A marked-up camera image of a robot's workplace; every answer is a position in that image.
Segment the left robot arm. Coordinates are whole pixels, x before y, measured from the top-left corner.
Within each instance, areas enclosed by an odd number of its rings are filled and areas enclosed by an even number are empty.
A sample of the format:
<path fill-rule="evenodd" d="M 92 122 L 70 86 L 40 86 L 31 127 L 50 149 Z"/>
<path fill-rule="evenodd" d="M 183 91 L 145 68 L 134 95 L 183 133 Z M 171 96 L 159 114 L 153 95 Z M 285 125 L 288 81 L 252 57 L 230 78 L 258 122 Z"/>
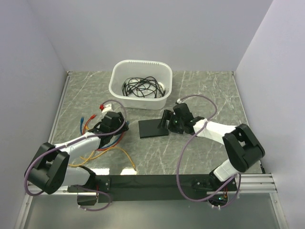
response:
<path fill-rule="evenodd" d="M 84 135 L 61 144 L 42 144 L 24 174 L 26 193 L 34 196 L 28 189 L 28 183 L 47 194 L 53 194 L 62 186 L 80 186 L 86 192 L 92 191 L 96 187 L 96 174 L 85 166 L 70 168 L 69 163 L 86 152 L 102 148 L 115 135 L 128 129 L 121 112 L 108 111 Z"/>

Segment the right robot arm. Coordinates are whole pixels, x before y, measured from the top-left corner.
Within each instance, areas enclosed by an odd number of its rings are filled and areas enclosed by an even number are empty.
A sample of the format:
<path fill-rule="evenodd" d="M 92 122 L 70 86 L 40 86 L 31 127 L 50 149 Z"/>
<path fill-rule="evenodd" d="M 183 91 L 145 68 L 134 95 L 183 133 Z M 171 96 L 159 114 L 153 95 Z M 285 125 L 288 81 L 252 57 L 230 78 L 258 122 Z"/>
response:
<path fill-rule="evenodd" d="M 159 129 L 165 128 L 177 134 L 204 137 L 224 145 L 228 159 L 209 173 L 208 184 L 221 190 L 226 181 L 237 173 L 244 173 L 265 156 L 265 150 L 246 124 L 224 125 L 208 119 L 194 117 L 187 104 L 181 103 L 173 110 L 164 110 Z"/>

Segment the black network switch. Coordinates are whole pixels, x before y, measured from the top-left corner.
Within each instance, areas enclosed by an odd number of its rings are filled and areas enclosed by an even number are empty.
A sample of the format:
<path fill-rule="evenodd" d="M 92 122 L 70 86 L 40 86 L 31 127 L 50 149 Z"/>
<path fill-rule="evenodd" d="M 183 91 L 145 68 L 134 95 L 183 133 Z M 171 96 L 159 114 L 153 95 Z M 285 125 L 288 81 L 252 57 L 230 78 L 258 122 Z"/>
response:
<path fill-rule="evenodd" d="M 162 122 L 161 119 L 138 121 L 140 139 L 168 136 L 169 130 L 167 128 L 167 125 L 165 123 L 165 126 L 161 126 L 161 122 Z"/>

